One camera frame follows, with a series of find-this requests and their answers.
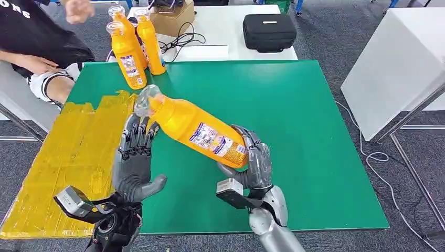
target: cardboard box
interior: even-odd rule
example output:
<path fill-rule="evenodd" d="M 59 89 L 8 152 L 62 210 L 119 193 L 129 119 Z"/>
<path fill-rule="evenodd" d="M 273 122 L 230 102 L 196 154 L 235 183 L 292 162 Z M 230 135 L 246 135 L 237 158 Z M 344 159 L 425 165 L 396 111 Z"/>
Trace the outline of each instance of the cardboard box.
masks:
<path fill-rule="evenodd" d="M 156 10 L 150 14 L 150 20 L 156 29 L 156 33 L 177 37 L 180 27 L 185 22 L 192 23 L 195 20 L 193 1 L 184 1 L 184 5 L 182 7 L 176 6 L 175 12 L 173 13 L 159 13 L 156 8 Z M 189 26 L 189 24 L 184 25 L 179 34 L 184 33 Z"/>

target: orange bottle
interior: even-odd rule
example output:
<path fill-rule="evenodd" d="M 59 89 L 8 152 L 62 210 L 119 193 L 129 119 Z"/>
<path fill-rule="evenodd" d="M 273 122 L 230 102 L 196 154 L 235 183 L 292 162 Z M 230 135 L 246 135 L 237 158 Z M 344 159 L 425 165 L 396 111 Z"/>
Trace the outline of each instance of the orange bottle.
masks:
<path fill-rule="evenodd" d="M 165 62 L 156 39 L 156 31 L 149 19 L 149 10 L 146 8 L 138 9 L 134 12 L 134 15 L 137 18 L 137 34 L 144 43 L 150 73 L 161 75 L 165 73 Z"/>
<path fill-rule="evenodd" d="M 171 99 L 155 85 L 139 94 L 134 112 L 158 122 L 172 139 L 233 168 L 247 163 L 244 140 L 236 130 L 193 103 Z"/>
<path fill-rule="evenodd" d="M 141 45 L 139 44 L 139 41 L 137 39 L 136 33 L 134 31 L 134 26 L 131 24 L 130 21 L 125 16 L 125 9 L 121 5 L 115 5 L 111 6 L 108 9 L 108 15 L 110 15 L 113 18 L 113 21 L 119 21 L 124 25 L 124 35 L 128 36 L 128 41 L 131 41 L 131 43 L 134 43 L 134 46 L 139 48 L 136 51 L 135 57 L 139 59 L 139 61 L 142 63 L 142 66 L 144 69 L 146 69 L 149 64 L 147 62 L 147 59 L 145 58 L 144 52 L 142 51 Z"/>
<path fill-rule="evenodd" d="M 142 62 L 136 57 L 138 49 L 134 43 L 125 36 L 124 26 L 121 22 L 110 22 L 107 31 L 111 35 L 111 48 L 121 68 L 124 78 L 132 89 L 141 89 L 147 85 Z"/>

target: black carrying case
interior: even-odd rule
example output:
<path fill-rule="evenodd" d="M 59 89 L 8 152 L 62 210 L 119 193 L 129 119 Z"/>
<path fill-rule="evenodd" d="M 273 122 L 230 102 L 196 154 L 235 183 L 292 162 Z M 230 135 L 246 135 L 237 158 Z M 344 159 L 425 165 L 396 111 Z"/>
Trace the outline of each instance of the black carrying case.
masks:
<path fill-rule="evenodd" d="M 279 53 L 292 46 L 296 30 L 287 14 L 249 14 L 242 31 L 246 47 L 260 53 Z"/>

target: yellow taped surface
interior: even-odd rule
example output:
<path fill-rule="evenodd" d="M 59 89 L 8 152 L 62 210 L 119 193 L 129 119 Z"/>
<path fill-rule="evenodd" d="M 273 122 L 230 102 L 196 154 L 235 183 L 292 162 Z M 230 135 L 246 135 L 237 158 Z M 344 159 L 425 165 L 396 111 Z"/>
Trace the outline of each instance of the yellow taped surface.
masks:
<path fill-rule="evenodd" d="M 93 225 L 68 218 L 52 199 L 68 185 L 99 200 L 111 193 L 114 152 L 136 95 L 65 104 L 23 181 L 0 229 L 6 239 L 86 237 Z"/>

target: black t-shirt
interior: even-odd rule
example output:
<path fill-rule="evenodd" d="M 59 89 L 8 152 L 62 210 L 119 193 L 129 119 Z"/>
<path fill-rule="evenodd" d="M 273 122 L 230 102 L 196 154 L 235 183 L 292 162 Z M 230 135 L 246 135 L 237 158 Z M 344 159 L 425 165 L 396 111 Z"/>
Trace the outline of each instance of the black t-shirt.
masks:
<path fill-rule="evenodd" d="M 49 0 L 38 0 L 48 5 Z M 0 0 L 0 49 L 46 58 L 66 68 L 94 61 L 91 50 L 71 31 L 64 30 L 33 0 Z M 28 70 L 13 65 L 27 77 Z"/>

